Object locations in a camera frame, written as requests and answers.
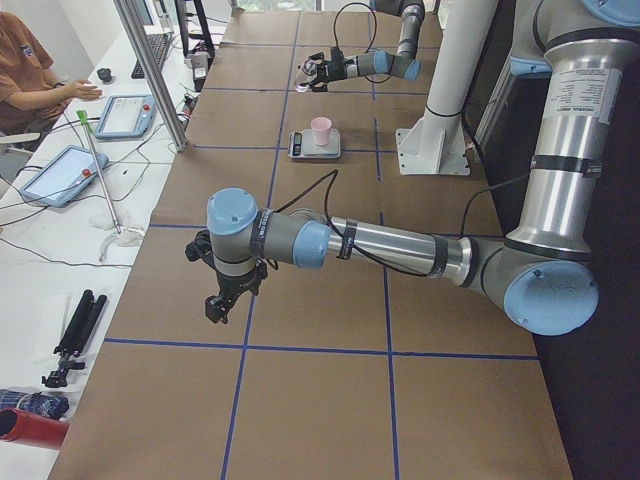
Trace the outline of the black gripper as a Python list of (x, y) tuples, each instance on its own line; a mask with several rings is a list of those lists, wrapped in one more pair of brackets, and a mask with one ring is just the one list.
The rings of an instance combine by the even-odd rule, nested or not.
[(356, 72), (354, 58), (346, 57), (339, 47), (330, 49), (329, 60), (325, 59), (323, 52), (309, 56), (303, 62), (303, 66), (311, 65), (316, 65), (314, 82), (306, 84), (311, 92), (327, 92), (329, 83), (351, 78)]
[(249, 272), (242, 275), (230, 275), (217, 271), (219, 292), (205, 299), (206, 318), (213, 323), (227, 323), (229, 312), (234, 308), (237, 299), (245, 292), (257, 296), (262, 281), (267, 277), (266, 262), (257, 262)]

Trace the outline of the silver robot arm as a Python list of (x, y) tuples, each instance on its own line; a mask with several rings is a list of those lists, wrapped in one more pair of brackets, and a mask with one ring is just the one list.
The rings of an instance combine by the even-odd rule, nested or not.
[(364, 78), (376, 83), (375, 75), (382, 75), (385, 80), (392, 77), (414, 81), (417, 79), (421, 62), (416, 59), (419, 35), (426, 11), (422, 1), (370, 1), (361, 3), (371, 15), (383, 13), (402, 20), (397, 50), (391, 54), (385, 50), (375, 49), (373, 40), (365, 51), (359, 55), (346, 56), (339, 45), (337, 20), (334, 20), (334, 45), (330, 49), (330, 57), (322, 52), (309, 56), (298, 66), (294, 80), (298, 92), (326, 92), (333, 82), (352, 78)]
[(518, 226), (502, 240), (414, 233), (315, 213), (260, 208), (227, 188), (207, 204), (204, 261), (219, 291), (206, 317), (226, 322), (279, 263), (319, 269), (329, 253), (474, 290), (515, 324), (563, 335), (613, 311), (627, 286), (592, 272), (584, 238), (624, 69), (639, 56), (635, 1), (520, 1), (511, 71), (550, 80)]

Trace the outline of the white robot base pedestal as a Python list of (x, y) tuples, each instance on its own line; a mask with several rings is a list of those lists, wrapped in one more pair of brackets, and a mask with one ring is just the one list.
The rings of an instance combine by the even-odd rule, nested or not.
[(497, 5), (497, 0), (452, 3), (424, 114), (412, 128), (396, 131), (401, 174), (470, 174), (463, 112)]

